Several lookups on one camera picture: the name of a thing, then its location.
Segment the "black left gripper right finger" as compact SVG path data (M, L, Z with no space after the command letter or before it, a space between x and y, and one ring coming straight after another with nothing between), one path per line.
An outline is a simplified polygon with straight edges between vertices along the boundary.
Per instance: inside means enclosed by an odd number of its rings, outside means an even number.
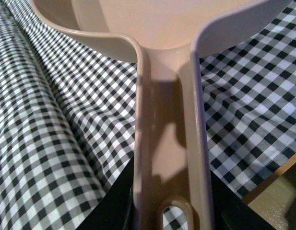
M286 208L272 195L276 180L249 205L211 172L217 230L285 230Z

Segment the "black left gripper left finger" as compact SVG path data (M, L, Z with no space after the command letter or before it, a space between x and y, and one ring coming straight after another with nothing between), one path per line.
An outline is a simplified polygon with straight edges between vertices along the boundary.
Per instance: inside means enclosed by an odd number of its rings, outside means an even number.
M78 230L131 230L133 221L134 158Z

